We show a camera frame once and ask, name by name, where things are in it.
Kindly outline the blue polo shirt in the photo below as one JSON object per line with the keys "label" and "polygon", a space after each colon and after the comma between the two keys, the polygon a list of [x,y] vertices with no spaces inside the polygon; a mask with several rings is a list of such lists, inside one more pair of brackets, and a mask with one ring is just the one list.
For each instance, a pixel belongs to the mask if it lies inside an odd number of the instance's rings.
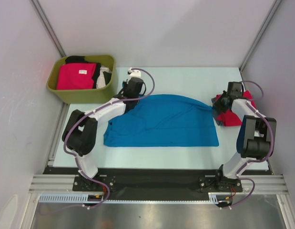
{"label": "blue polo shirt", "polygon": [[212,108],[174,94],[150,95],[109,121],[109,147],[217,147]]}

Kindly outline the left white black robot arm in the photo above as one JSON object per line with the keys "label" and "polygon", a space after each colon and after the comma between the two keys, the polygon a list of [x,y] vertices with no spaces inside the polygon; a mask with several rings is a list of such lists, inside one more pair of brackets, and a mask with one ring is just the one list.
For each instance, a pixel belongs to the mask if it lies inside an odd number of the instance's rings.
{"label": "left white black robot arm", "polygon": [[88,190],[94,191],[99,185],[103,191],[109,190],[108,185],[97,177],[98,168],[92,156],[98,126],[132,110],[145,95],[146,91],[141,92],[142,88],[146,88],[145,82],[132,77],[124,81],[118,94],[103,105],[87,112],[77,109],[71,113],[62,135],[63,149],[74,157]]}

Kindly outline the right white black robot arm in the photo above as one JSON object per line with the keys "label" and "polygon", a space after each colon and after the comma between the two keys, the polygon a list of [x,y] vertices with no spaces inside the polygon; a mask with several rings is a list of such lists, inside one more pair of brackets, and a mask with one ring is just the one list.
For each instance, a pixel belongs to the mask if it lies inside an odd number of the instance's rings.
{"label": "right white black robot arm", "polygon": [[212,185],[226,191],[240,182],[240,175],[253,163],[266,161],[274,151],[276,120],[261,114],[244,97],[242,82],[229,82],[226,91],[213,99],[217,113],[233,112],[241,121],[236,140],[236,153],[216,171]]}

